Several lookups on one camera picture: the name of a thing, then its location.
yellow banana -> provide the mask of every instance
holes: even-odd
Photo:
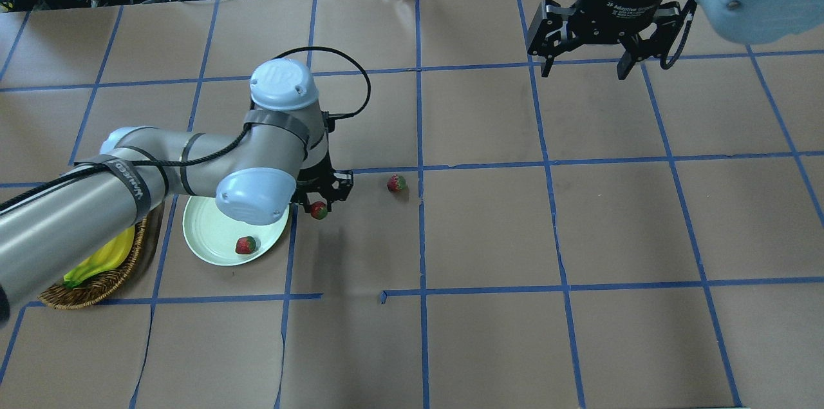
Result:
[[[83,260],[70,273],[65,274],[62,277],[62,280],[64,280],[62,284],[68,289],[73,289],[90,277],[100,274],[100,272],[116,269],[123,263],[126,256],[129,256],[134,242],[135,226],[132,226]]]

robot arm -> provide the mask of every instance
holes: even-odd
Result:
[[[65,183],[0,211],[0,324],[170,195],[215,197],[221,212],[256,225],[276,222],[290,202],[308,209],[311,192],[330,209],[346,200],[352,173],[332,168],[331,121],[309,69],[271,60],[250,89],[256,107],[239,138],[121,128]]]
[[[544,57],[541,75],[547,77],[556,57],[587,43],[624,47],[618,78],[624,79],[636,62],[655,57],[671,68],[686,41],[698,4],[710,24],[725,39],[737,43],[768,43],[788,33],[802,33],[824,22],[822,0],[577,0],[565,8],[545,0],[529,28],[527,53]],[[649,39],[641,31],[655,24]],[[668,59],[680,30],[682,44]]]

strawberry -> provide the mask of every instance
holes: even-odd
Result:
[[[326,203],[317,201],[309,207],[309,212],[311,213],[312,218],[320,221],[322,218],[326,218],[326,215],[329,214],[329,209],[326,209]]]
[[[235,253],[252,254],[257,250],[257,242],[253,236],[242,236],[235,244]]]
[[[386,188],[391,192],[400,192],[406,188],[406,179],[404,179],[403,175],[393,174],[392,177],[389,177],[389,181],[386,182]]]

white plate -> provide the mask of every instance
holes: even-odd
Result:
[[[193,196],[183,210],[183,238],[195,256],[214,265],[241,265],[256,259],[280,238],[289,207],[282,218],[268,226],[253,226],[235,221],[220,212],[214,198]],[[258,247],[251,254],[235,253],[235,244],[242,236],[253,236]]]

wicker basket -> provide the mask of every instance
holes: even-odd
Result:
[[[147,258],[153,256],[157,247],[162,218],[161,204],[135,225],[135,242],[132,249],[116,269],[90,277],[74,289],[67,289],[62,283],[56,283],[42,292],[38,299],[46,306],[64,310],[80,309],[105,300],[129,279],[138,266],[147,265]]]

